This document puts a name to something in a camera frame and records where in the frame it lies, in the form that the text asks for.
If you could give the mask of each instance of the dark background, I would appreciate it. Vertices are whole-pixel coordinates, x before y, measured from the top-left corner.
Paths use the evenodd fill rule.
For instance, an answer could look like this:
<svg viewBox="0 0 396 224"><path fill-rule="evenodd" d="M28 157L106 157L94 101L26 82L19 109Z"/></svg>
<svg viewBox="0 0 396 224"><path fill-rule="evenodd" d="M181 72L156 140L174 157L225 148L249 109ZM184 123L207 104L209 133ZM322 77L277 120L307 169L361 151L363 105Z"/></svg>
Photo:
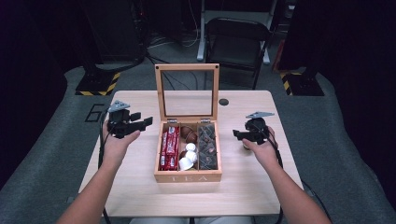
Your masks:
<svg viewBox="0 0 396 224"><path fill-rule="evenodd" d="M207 7L220 7L219 2ZM260 1L223 7L250 10L242 6L255 6L257 2ZM95 63L104 61L103 48L98 46L82 3L87 2L3 0L1 3L0 64L2 79L6 81L5 100L1 103L6 124L0 140L1 186L29 152L62 101L67 85L64 73L82 65L77 54L81 49L71 36L67 18L76 21L75 29L83 37L86 56ZM200 1L191 4L199 18ZM394 5L391 1L300 0L280 68L310 66L312 55L319 49L321 58L314 62L320 64L318 71L334 85L346 130L396 207ZM185 3L180 8L183 12L190 10ZM171 10L165 8L163 13L191 23L183 13L172 14ZM134 22L127 25L139 31ZM133 33L119 35L121 45L127 35ZM134 45L138 46L139 38L134 38Z"/></svg>

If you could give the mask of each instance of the wire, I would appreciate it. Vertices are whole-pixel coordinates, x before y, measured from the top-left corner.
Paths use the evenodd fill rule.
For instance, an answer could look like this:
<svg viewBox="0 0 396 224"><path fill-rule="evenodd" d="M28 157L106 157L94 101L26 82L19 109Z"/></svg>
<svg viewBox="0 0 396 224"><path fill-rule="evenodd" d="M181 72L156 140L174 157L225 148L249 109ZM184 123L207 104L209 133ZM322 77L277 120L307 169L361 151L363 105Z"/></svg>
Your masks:
<svg viewBox="0 0 396 224"><path fill-rule="evenodd" d="M160 58L157 58L157 57L155 57L155 56L152 56L152 55L150 55L149 53L146 54L146 57L147 57L153 64L155 64L155 62L154 62L153 60L157 60L157 61L162 62L162 63L169 63L169 62L164 61L164 60L162 60L162 59L160 59ZM194 79L195 79L195 89L198 90L198 78L196 77L196 75L195 75L192 71L189 71L189 73L192 74L192 76L194 77ZM169 84L171 85L171 87L172 87L172 89L173 89L174 91L176 90L176 88L175 88L175 87L173 86L173 84L171 83L169 77L171 77L173 80L175 80L176 82L180 83L181 85L185 86L185 87L187 88L187 90L190 90L190 88L189 88L186 84L180 82L177 78L172 77L172 76L169 75L169 74L165 74L165 73L163 73L163 74L164 74L165 78L168 80Z"/></svg>
<svg viewBox="0 0 396 224"><path fill-rule="evenodd" d="M274 138L274 141L275 141L275 142L273 142L273 141L270 139L270 136L268 136L265 132L263 132L263 131L262 131L259 127L257 127L255 124L252 123L251 125L252 125L253 127L255 127L255 128L259 131L259 133L262 133L262 135L264 135L264 137L267 139L267 141L272 145L272 147L274 148L275 154L276 154L277 162L279 163L280 167L282 167L282 169L283 169L282 157L280 156L279 150L277 149L277 142L276 142L275 137L273 136L273 134L272 134L271 132L268 132L268 133L271 134L271 136ZM282 222L282 219L283 219L283 209L282 209L282 206L280 206L280 208L279 208L279 215L277 216L276 224L281 223L281 222Z"/></svg>
<svg viewBox="0 0 396 224"><path fill-rule="evenodd" d="M105 144L106 144L106 140L108 138L108 136L110 135L110 132L108 133L108 135L106 136L105 141L103 140L103 124L105 122L105 117L107 114L107 109L103 111L102 116L100 118L100 122L99 122L99 137L100 137L100 147L99 147L99 162L98 162L98 169L101 167L102 165L102 161L103 161L103 156L105 154ZM110 218L108 217L106 208L103 208L103 216L105 218L105 221L107 224L111 224Z"/></svg>
<svg viewBox="0 0 396 224"><path fill-rule="evenodd" d="M312 194L318 199L320 205L322 206L324 212L326 213L327 218L328 218L328 219L330 220L330 222L332 223L332 219L330 218L330 214L329 214L329 212L327 211L326 206L324 206L323 201L319 198L319 196L312 190L312 188L311 188L305 181L303 181L303 180L301 179L301 182L303 182L303 184L306 185L306 187L307 187L307 188L312 192Z"/></svg>
<svg viewBox="0 0 396 224"><path fill-rule="evenodd" d="M262 133L262 134L264 135L264 137L266 137L267 140L271 143L271 145L273 146L274 150L276 151L276 157L277 157L277 160L278 160L278 162L279 162L279 165L283 168L283 162L282 162L282 159L281 159L279 150L277 150L277 144L274 144L274 143L271 141L271 139L269 138L269 136L267 136L267 135L266 135L262 130L260 130L259 127L257 127L255 124L251 124L251 125L254 126L260 133ZM312 188L311 188L305 181L303 181L302 179L301 179L301 181L303 182L303 184L305 184L305 185L308 187L308 189L312 192L312 194L318 199L320 205L322 206L324 212L326 213L327 218L328 218L328 219L330 220L330 222L332 223L332 219L330 218L330 214L329 214L329 212L327 211L326 206L324 205L323 201L319 198L319 196L312 190ZM276 223L280 223L280 222L282 221L282 217L283 217L283 210L282 210L282 207L280 207L279 217L278 217L278 220L277 220Z"/></svg>
<svg viewBox="0 0 396 224"><path fill-rule="evenodd" d="M195 37L195 40L194 40L191 44L189 44L189 45L183 45L183 47L186 47L186 48L191 47L192 45L194 45L194 44L197 42L198 36L199 36L199 34L198 34L198 25L197 25L197 21L195 20L194 14L193 14L193 12L192 12L191 0L189 0L189 6L190 6L190 12L191 12L192 19L194 20L195 31L196 31L196 34L197 34L197 35L196 35L196 37Z"/></svg>

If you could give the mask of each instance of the black cable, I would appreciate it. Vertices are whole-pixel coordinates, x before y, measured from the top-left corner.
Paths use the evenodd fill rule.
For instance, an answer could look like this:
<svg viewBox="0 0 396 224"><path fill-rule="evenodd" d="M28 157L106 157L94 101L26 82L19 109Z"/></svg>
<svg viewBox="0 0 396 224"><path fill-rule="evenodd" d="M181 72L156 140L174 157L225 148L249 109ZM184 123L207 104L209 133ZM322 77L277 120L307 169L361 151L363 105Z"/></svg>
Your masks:
<svg viewBox="0 0 396 224"><path fill-rule="evenodd" d="M326 213L327 218L328 218L328 219L330 220L330 222L332 223L332 219L330 218L330 214L329 214L329 212L327 211L326 206L324 206L323 201L319 198L319 196L312 190L312 188L311 188L305 181L303 181L303 180L301 179L301 182L303 182L303 184L306 185L306 186L308 187L308 189L312 192L312 194L318 199L320 205L322 206L324 212Z"/></svg>
<svg viewBox="0 0 396 224"><path fill-rule="evenodd" d="M282 167L282 169L283 169L282 157L280 156L279 150L277 149L277 142L276 142L275 137L273 136L273 134L272 134L271 132L268 131L268 133L271 134L272 137L274 138L274 141L275 141L275 142L273 142L273 141L270 139L270 136L267 135L265 132L263 132L263 131L262 131L259 127L257 127L255 124L252 123L251 125L252 125L253 127L255 127L255 128L259 131L259 133L261 133L262 135L264 135L264 137L267 139L267 141L272 145L272 147L274 148L275 154L276 154L277 162L279 163L280 167ZM276 224L281 223L281 222L282 222L282 219L283 219L283 209L282 209L282 206L280 206L280 208L279 208L279 215L277 216Z"/></svg>
<svg viewBox="0 0 396 224"><path fill-rule="evenodd" d="M155 62L154 62L153 60L157 60L157 61L162 62L162 63L169 63L169 62L164 61L164 60L162 60L162 59L160 59L160 58L157 58L157 57L155 57L155 56L152 56L152 55L150 55L149 53L146 54L146 57L147 57L153 64L155 64ZM194 77L194 79L195 79L195 89L198 90L198 78L197 78L197 76L196 76L192 71L189 71L189 73L192 74L192 76ZM172 77L172 76L169 75L169 74L168 74L168 75L165 75L166 78L167 78L167 76L171 77L171 78L174 79L176 82L178 82L178 83L180 83L181 85L185 86L188 90L190 89L186 84L184 84L184 83L180 82L179 80L177 80L177 78Z"/></svg>
<svg viewBox="0 0 396 224"><path fill-rule="evenodd" d="M262 130L259 129L259 127L257 127L254 124L253 125L260 133L262 133L264 135L265 138L267 138L267 140L271 143L271 145L273 146L274 150L276 151L276 157L277 157L277 161L279 162L279 165L283 168L283 162L282 162L282 158L280 156L279 150L277 149L277 143L275 141L275 144L271 141L271 139L269 138L269 136L267 136ZM326 206L324 205L323 201L319 198L319 196L312 190L312 188L301 179L301 181L303 182L303 184L305 184L308 189L312 192L312 194L318 199L320 205L322 206L324 212L326 213L327 218L330 220L330 222L332 223L332 219L330 218L330 214L326 209ZM280 223L282 221L282 217L283 217L283 210L282 207L280 207L280 211L279 211L279 217L276 223Z"/></svg>
<svg viewBox="0 0 396 224"><path fill-rule="evenodd" d="M106 114L107 114L107 110L105 110L105 111L102 113L102 116L101 116L100 122L99 122L100 147L99 147L99 162L98 162L98 169L99 169L99 168L101 167L101 165L102 165L103 156L104 156L104 154L105 154L105 143L106 143L106 140L107 140L107 138L108 138L108 136L110 135L110 132L111 132L111 131L110 131L110 132L108 133L108 135L106 136L106 139L104 140L104 139L103 139L103 124L104 124L104 122L105 122ZM103 216L104 216L104 218L105 218L106 223L107 223L107 224L111 224L110 218L108 217L108 214L107 214L107 211L106 211L106 208L105 208L105 207L103 208Z"/></svg>

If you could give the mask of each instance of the handheld controller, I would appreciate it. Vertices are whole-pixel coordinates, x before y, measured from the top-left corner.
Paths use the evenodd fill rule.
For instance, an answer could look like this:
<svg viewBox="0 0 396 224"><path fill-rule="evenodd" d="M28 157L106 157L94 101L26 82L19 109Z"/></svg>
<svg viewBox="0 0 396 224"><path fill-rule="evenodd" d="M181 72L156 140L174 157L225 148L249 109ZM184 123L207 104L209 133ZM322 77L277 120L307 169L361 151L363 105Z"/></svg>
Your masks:
<svg viewBox="0 0 396 224"><path fill-rule="evenodd" d="M134 122L141 119L141 113L133 113L129 115L128 108L129 105L116 101L108 110L109 120L107 124L107 129L110 134L117 138L123 138L125 135L133 133L136 130L143 132L146 127L152 124L152 117L144 119L142 121Z"/></svg>
<svg viewBox="0 0 396 224"><path fill-rule="evenodd" d="M248 132L239 132L233 130L233 136L239 141L246 138L250 142L257 142L258 145L263 144L269 136L268 126L262 117L274 115L273 113L256 112L247 116L248 120L245 123L245 129Z"/></svg>

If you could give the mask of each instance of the gray carpet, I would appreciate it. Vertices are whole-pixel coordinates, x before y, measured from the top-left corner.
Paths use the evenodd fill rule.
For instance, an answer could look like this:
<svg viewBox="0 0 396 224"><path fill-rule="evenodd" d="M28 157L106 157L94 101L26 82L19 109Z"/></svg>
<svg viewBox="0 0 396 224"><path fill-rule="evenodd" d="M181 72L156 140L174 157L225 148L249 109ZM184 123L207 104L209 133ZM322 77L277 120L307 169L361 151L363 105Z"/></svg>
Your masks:
<svg viewBox="0 0 396 224"><path fill-rule="evenodd" d="M274 59L277 42L270 48ZM197 63L197 44L150 48L151 55L170 63ZM120 64L106 65L117 67ZM75 197L98 137L98 123L85 122L94 110L109 106L109 96L76 96L82 68L65 74L68 89L45 131L0 192L0 223L54 223ZM361 160L344 129L332 84L318 75L325 96L288 96L279 74L263 65L258 90L270 91L302 180L308 183L329 211L333 223L396 223L375 174ZM221 90L246 90L220 84ZM156 90L149 60L122 72L115 91ZM275 223L277 215L255 217L257 223ZM112 223L130 218L112 217Z"/></svg>

